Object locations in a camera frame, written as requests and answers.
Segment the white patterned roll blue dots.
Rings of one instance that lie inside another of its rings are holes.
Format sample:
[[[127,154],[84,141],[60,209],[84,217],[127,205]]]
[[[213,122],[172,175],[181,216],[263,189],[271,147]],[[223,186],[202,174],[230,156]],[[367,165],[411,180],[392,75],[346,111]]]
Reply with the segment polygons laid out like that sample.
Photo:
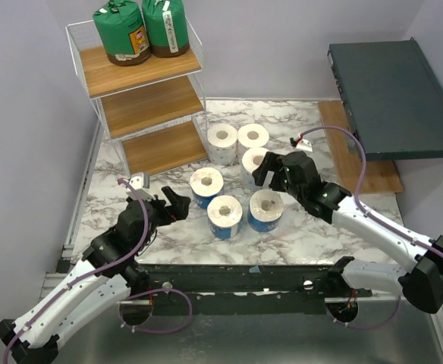
[[[266,148],[251,148],[248,149],[241,159],[241,172],[240,176],[242,179],[243,188],[246,190],[256,191],[262,188],[268,188],[270,181],[273,177],[273,172],[270,171],[261,187],[255,185],[252,173],[262,164],[265,154],[268,152]]]

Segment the green roll white label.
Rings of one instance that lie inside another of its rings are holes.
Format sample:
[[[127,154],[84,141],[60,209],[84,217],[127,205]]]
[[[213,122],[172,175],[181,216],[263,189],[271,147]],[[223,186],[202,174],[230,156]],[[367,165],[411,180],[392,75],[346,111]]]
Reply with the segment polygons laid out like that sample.
[[[187,21],[181,0],[145,0],[142,12],[154,56],[173,58],[188,51]]]

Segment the green roll orange label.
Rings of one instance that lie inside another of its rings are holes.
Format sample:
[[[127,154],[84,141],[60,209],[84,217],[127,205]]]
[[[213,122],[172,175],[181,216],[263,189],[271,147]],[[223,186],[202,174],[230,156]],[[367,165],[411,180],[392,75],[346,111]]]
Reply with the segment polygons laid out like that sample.
[[[136,2],[108,1],[95,11],[93,22],[112,64],[137,65],[150,57],[146,28]]]

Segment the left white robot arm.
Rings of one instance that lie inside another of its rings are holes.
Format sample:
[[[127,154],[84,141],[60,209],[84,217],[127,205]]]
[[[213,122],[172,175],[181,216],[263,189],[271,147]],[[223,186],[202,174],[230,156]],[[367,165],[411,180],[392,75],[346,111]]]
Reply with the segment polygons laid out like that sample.
[[[51,363],[71,336],[108,307],[157,292],[136,258],[158,228],[187,218],[191,199],[170,187],[162,187],[160,196],[126,188],[132,195],[117,222],[92,240],[67,276],[28,312],[0,321],[3,362]]]

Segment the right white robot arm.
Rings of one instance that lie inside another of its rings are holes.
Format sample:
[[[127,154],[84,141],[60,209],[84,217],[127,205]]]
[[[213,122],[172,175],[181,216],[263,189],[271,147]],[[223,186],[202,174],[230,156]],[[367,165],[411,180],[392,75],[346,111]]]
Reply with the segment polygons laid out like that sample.
[[[443,305],[443,235],[436,239],[394,223],[362,204],[349,190],[320,177],[305,152],[267,152],[252,173],[257,186],[269,179],[271,190],[292,196],[311,216],[363,238],[394,264],[340,259],[328,289],[345,297],[353,289],[380,290],[404,296],[417,309],[436,313]]]

